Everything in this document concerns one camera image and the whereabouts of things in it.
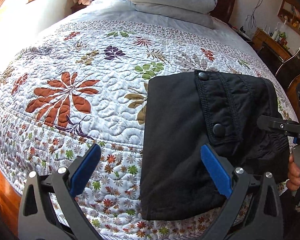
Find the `right hand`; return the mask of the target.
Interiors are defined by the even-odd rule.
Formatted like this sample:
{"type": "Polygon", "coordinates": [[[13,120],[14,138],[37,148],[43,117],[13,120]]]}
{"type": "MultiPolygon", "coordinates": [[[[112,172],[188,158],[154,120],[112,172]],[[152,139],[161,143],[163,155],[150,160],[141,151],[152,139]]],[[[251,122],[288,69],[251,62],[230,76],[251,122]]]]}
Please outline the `right hand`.
{"type": "Polygon", "coordinates": [[[300,168],[294,162],[292,153],[289,156],[288,181],[286,185],[290,191],[297,191],[300,187],[300,168]]]}

